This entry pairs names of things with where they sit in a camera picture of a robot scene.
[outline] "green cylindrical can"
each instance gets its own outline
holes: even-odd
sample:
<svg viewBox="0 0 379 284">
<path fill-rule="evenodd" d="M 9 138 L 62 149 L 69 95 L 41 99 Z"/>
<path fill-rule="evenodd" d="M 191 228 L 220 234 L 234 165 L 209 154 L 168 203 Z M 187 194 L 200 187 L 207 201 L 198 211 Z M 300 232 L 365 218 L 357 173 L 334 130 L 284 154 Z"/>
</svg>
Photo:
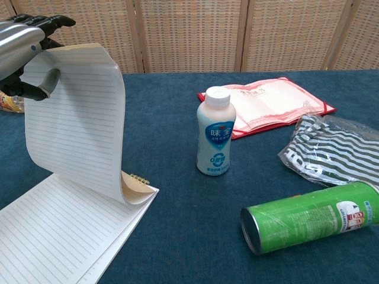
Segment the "green cylindrical can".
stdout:
<svg viewBox="0 0 379 284">
<path fill-rule="evenodd" d="M 379 223 L 379 191 L 364 182 L 243 208 L 242 230 L 257 255 Z"/>
</svg>

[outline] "striped cloth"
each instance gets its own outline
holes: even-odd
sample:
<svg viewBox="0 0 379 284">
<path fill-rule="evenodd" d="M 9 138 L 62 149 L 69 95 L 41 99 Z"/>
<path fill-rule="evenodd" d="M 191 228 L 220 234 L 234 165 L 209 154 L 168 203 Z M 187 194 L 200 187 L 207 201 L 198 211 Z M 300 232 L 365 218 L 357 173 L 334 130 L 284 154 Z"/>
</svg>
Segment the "striped cloth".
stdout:
<svg viewBox="0 0 379 284">
<path fill-rule="evenodd" d="M 305 115 L 279 156 L 304 178 L 326 186 L 357 180 L 379 186 L 379 132 L 356 122 Z"/>
</svg>

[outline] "table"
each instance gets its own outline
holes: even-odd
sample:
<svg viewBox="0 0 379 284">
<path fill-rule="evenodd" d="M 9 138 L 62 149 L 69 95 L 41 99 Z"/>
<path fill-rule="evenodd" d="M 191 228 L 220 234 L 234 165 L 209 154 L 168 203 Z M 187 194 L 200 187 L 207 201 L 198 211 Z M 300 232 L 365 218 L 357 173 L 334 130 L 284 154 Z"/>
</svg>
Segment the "table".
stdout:
<svg viewBox="0 0 379 284">
<path fill-rule="evenodd" d="M 200 173 L 196 93 L 209 86 L 289 77 L 337 107 L 334 114 L 379 129 L 379 70 L 124 75 L 122 169 L 160 189 L 100 283 L 377 283 L 379 227 L 255 256 L 240 228 L 243 207 L 321 189 L 277 154 L 294 126 L 232 141 L 231 167 Z M 0 112 L 0 209 L 50 175 L 30 159 L 24 116 Z"/>
</svg>

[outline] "white bottle cap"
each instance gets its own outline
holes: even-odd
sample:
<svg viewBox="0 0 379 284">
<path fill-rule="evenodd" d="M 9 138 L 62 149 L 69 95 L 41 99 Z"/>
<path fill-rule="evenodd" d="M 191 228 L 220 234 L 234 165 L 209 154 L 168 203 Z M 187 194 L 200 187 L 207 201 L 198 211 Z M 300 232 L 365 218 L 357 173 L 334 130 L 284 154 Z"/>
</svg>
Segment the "white bottle cap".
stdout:
<svg viewBox="0 0 379 284">
<path fill-rule="evenodd" d="M 230 103 L 230 92 L 225 87 L 210 87 L 205 92 L 205 102 L 211 107 L 225 108 Z"/>
</svg>

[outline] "metal robotic arm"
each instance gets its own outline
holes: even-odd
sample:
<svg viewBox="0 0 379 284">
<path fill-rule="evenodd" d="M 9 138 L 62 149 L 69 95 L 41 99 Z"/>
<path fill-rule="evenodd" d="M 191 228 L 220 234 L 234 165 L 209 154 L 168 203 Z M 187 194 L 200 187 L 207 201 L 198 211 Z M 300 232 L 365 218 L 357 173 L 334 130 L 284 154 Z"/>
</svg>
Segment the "metal robotic arm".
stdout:
<svg viewBox="0 0 379 284">
<path fill-rule="evenodd" d="M 62 26 L 75 21 L 66 16 L 52 17 L 16 15 L 0 21 L 0 90 L 8 96 L 41 101 L 50 96 L 59 80 L 59 71 L 50 70 L 40 86 L 22 82 L 24 66 L 42 50 L 63 46 L 48 38 Z"/>
</svg>

